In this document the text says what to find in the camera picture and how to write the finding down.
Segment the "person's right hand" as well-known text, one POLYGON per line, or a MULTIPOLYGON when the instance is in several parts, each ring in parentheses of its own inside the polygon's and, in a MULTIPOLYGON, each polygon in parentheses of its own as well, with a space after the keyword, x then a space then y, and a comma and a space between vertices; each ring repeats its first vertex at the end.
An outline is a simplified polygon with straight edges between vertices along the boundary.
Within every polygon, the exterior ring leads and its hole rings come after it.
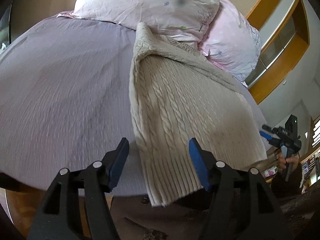
POLYGON ((292 164, 292 171, 296 170, 299 164, 299 159, 295 156, 291 156, 289 158, 284 158, 282 155, 282 151, 277 149, 275 151, 277 154, 277 171, 283 172, 286 169, 287 164, 292 164))

